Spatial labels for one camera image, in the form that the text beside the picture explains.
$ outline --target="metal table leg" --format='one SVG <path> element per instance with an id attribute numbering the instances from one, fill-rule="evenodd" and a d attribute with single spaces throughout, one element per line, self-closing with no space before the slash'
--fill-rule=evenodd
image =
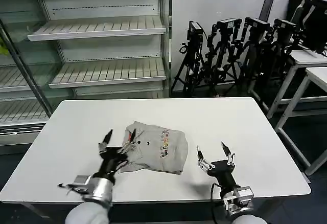
<path id="1" fill-rule="evenodd" d="M 289 118 L 289 116 L 292 114 L 293 109 L 296 107 L 297 103 L 299 102 L 300 98 L 302 97 L 304 91 L 307 89 L 308 85 L 310 83 L 309 77 L 306 75 L 303 79 L 301 85 L 298 87 L 293 99 L 291 100 L 290 104 L 287 106 L 285 112 L 283 113 L 281 119 L 277 123 L 275 127 L 275 131 L 278 132 L 279 128 L 282 128 L 285 124 L 286 120 Z"/>
<path id="2" fill-rule="evenodd" d="M 327 150 L 324 151 L 323 154 L 320 155 L 320 157 L 316 161 L 314 161 L 313 164 L 311 164 L 309 168 L 306 169 L 305 174 L 306 175 L 312 175 L 325 162 L 327 162 Z"/>
<path id="3" fill-rule="evenodd" d="M 46 218 L 46 219 L 51 220 L 51 218 L 49 216 L 47 216 L 45 213 L 43 213 L 42 211 L 40 211 L 37 207 L 35 207 L 35 205 L 32 205 L 32 204 L 27 203 L 27 202 L 23 202 L 21 204 L 23 206 L 25 206 L 26 208 L 30 209 L 35 214 L 41 216 L 42 218 Z"/>
<path id="4" fill-rule="evenodd" d="M 259 207 L 257 212 L 263 219 L 271 216 L 284 202 L 284 198 L 268 198 Z"/>
<path id="5" fill-rule="evenodd" d="M 275 113 L 278 105 L 280 104 L 280 102 L 281 102 L 281 100 L 282 100 L 282 98 L 283 98 L 283 96 L 284 96 L 284 94 L 285 94 L 288 86 L 290 85 L 290 83 L 291 83 L 291 81 L 292 81 L 292 79 L 293 79 L 293 77 L 294 77 L 297 69 L 298 69 L 298 65 L 297 64 L 293 65 L 290 68 L 290 70 L 289 70 L 289 72 L 287 74 L 287 77 L 285 78 L 285 80 L 284 80 L 281 88 L 278 91 L 278 94 L 275 97 L 274 102 L 272 103 L 271 107 L 268 110 L 267 118 L 272 118 L 272 116 Z"/>

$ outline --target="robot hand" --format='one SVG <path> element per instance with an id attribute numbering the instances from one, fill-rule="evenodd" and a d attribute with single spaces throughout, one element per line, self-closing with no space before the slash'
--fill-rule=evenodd
<path id="1" fill-rule="evenodd" d="M 85 203 L 71 210 L 66 224 L 107 224 L 108 211 L 111 207 L 112 187 L 115 184 L 114 174 L 129 163 L 127 152 L 135 146 L 136 130 L 122 147 L 108 147 L 112 130 L 99 143 L 99 153 L 103 159 L 99 171 L 90 176 L 78 175 L 72 184 L 62 185 L 82 195 Z"/>
<path id="2" fill-rule="evenodd" d="M 217 224 L 214 213 L 213 193 L 215 186 L 221 188 L 220 197 L 225 205 L 227 218 L 232 224 L 267 224 L 263 219 L 253 215 L 254 208 L 252 200 L 254 193 L 250 187 L 240 187 L 236 184 L 232 172 L 235 169 L 234 157 L 229 148 L 221 142 L 221 146 L 227 156 L 227 160 L 209 163 L 198 150 L 198 165 L 209 176 L 215 177 L 219 184 L 214 183 L 211 188 L 212 216 Z"/>

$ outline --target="gray t-shirt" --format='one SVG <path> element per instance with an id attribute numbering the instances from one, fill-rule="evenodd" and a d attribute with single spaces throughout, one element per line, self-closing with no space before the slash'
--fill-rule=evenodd
<path id="1" fill-rule="evenodd" d="M 134 122 L 125 131 L 124 143 L 136 129 L 136 146 L 129 151 L 130 164 L 121 172 L 148 168 L 156 171 L 181 173 L 188 156 L 188 142 L 181 131 Z"/>

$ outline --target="white table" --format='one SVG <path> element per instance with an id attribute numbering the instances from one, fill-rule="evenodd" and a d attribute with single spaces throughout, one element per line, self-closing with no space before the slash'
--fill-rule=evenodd
<path id="1" fill-rule="evenodd" d="M 321 156 L 312 164 L 307 160 L 307 158 L 303 155 L 300 149 L 295 145 L 295 143 L 291 140 L 291 138 L 285 133 L 283 130 L 283 125 L 286 123 L 287 119 L 295 113 L 293 109 L 296 107 L 297 103 L 301 99 L 304 91 L 307 89 L 310 82 L 315 83 L 321 89 L 327 92 L 327 67 L 317 67 L 317 68 L 307 68 L 306 69 L 307 75 L 303 79 L 301 85 L 297 89 L 292 101 L 287 106 L 284 114 L 282 115 L 281 119 L 277 123 L 275 127 L 275 131 L 279 132 L 286 141 L 290 144 L 291 147 L 295 150 L 299 158 L 307 167 L 305 173 L 307 175 L 313 174 L 321 165 L 327 162 L 327 150 L 321 154 Z M 315 110 L 316 114 L 326 114 L 326 109 Z"/>
<path id="2" fill-rule="evenodd" d="M 0 193 L 5 203 L 80 203 L 57 188 L 100 166 L 98 142 L 113 129 L 121 145 L 125 127 L 139 121 L 185 132 L 189 154 L 181 175 L 141 170 L 116 176 L 114 203 L 208 201 L 215 179 L 197 166 L 196 146 L 209 161 L 236 154 L 234 177 L 255 197 L 304 195 L 310 187 L 252 98 L 63 101 Z"/>
<path id="3" fill-rule="evenodd" d="M 294 50 L 292 51 L 291 56 L 294 60 L 294 65 L 289 69 L 288 74 L 281 88 L 279 89 L 271 107 L 270 108 L 265 107 L 265 109 L 268 110 L 267 118 L 272 118 L 275 111 L 277 110 L 278 105 L 288 104 L 291 102 L 291 99 L 283 99 L 283 96 L 287 88 L 289 87 L 293 77 L 295 76 L 296 71 L 299 68 L 327 66 L 327 58 L 311 50 Z M 312 102 L 312 101 L 325 101 L 325 100 L 327 100 L 327 96 L 301 98 L 300 101 Z"/>

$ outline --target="white shelf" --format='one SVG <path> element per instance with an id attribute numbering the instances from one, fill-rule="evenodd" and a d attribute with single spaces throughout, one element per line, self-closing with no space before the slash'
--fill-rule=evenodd
<path id="1" fill-rule="evenodd" d="M 164 34 L 159 16 L 54 20 L 28 36 L 30 41 Z"/>
<path id="2" fill-rule="evenodd" d="M 53 77 L 56 70 L 53 64 L 38 64 L 29 66 L 36 83 L 43 86 Z M 28 91 L 30 87 L 16 66 L 0 68 L 0 93 Z"/>
<path id="3" fill-rule="evenodd" d="M 45 111 L 36 99 L 0 102 L 0 126 L 47 120 Z"/>
<path id="4" fill-rule="evenodd" d="M 50 88 L 86 87 L 166 80 L 161 58 L 86 61 L 65 64 Z"/>

